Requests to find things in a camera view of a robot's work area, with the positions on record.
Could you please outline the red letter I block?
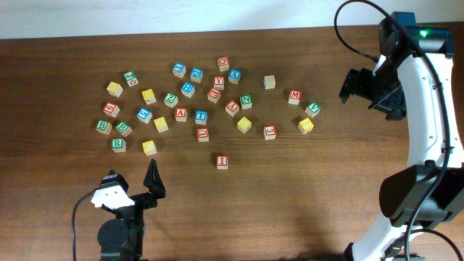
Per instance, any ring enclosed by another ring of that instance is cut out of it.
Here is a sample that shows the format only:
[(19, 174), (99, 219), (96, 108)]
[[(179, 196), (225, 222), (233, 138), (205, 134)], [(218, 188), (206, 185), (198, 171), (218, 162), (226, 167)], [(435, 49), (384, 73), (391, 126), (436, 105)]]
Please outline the red letter I block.
[(218, 170), (227, 170), (229, 158), (226, 155), (218, 155), (216, 158), (216, 167)]

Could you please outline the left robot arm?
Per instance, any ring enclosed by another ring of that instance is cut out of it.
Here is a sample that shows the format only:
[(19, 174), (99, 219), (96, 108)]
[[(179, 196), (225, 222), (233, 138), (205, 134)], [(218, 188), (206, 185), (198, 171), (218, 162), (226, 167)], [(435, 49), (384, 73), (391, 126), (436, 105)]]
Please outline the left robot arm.
[(141, 259), (146, 230), (144, 211), (157, 207), (157, 201), (166, 196), (155, 159), (149, 162), (143, 185), (147, 192), (129, 196), (127, 181), (110, 170), (95, 190), (91, 199), (94, 206), (115, 215), (101, 225), (97, 234), (101, 260)]

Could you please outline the yellow letter C block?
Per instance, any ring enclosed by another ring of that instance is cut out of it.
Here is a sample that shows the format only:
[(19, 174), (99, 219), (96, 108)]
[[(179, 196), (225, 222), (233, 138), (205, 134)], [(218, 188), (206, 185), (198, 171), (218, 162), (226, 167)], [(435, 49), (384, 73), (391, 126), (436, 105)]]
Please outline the yellow letter C block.
[(157, 148), (153, 140), (143, 142), (142, 148), (146, 156), (151, 156), (157, 153)]

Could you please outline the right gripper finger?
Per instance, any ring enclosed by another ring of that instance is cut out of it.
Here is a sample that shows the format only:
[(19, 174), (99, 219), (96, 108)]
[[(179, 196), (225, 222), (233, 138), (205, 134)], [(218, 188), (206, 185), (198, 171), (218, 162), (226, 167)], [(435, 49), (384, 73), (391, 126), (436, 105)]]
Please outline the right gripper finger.
[(339, 98), (341, 99), (342, 104), (345, 104), (350, 96), (357, 94), (359, 77), (360, 72), (357, 70), (351, 69), (347, 73), (339, 92)]
[(368, 109), (392, 110), (390, 95), (375, 98)]

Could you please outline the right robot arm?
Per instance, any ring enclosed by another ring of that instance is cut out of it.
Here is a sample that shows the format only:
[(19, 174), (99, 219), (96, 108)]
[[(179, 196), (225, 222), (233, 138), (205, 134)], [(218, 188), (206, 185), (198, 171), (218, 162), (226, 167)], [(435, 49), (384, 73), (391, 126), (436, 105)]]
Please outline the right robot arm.
[(374, 70), (350, 70), (339, 96), (367, 99), (387, 120), (406, 120), (407, 167), (381, 184), (381, 211), (368, 232), (348, 245), (346, 260), (396, 260), (416, 234), (463, 210), (463, 145), (451, 76), (450, 30), (420, 26), (411, 12), (393, 12), (378, 27)]

